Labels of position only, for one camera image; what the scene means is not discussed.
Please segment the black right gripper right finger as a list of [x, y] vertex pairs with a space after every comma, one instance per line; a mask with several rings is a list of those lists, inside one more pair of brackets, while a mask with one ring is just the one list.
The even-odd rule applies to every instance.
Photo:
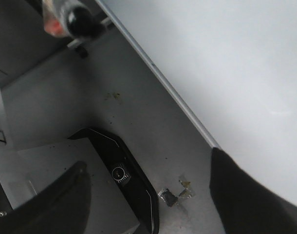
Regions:
[[211, 151], [209, 188], [227, 234], [297, 234], [297, 206], [259, 184], [219, 148]]

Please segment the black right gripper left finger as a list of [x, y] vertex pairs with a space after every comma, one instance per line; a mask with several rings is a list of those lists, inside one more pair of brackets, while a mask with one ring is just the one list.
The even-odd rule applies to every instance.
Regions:
[[0, 234], [83, 234], [91, 199], [87, 164], [78, 161], [35, 197], [0, 217]]

